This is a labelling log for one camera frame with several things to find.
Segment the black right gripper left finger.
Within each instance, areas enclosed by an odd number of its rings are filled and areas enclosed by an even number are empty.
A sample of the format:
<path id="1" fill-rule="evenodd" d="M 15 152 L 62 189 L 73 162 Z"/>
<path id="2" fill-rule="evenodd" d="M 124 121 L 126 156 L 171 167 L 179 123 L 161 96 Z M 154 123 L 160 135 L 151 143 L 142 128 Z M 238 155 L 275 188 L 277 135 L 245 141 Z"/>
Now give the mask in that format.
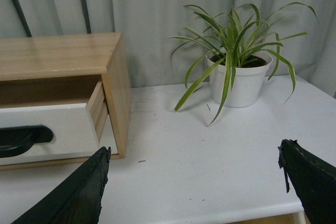
<path id="1" fill-rule="evenodd" d="M 98 223 L 111 148 L 102 147 L 13 223 Z"/>

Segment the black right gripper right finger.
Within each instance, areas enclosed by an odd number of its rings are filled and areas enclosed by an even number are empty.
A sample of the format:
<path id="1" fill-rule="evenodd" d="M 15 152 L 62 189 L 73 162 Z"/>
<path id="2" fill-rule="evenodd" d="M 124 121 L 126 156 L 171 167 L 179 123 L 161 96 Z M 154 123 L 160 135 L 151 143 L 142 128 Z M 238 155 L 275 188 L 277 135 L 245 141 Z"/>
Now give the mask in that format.
<path id="1" fill-rule="evenodd" d="M 310 223 L 335 223 L 335 167 L 296 140 L 282 140 L 278 150 L 286 191 L 292 184 Z"/>

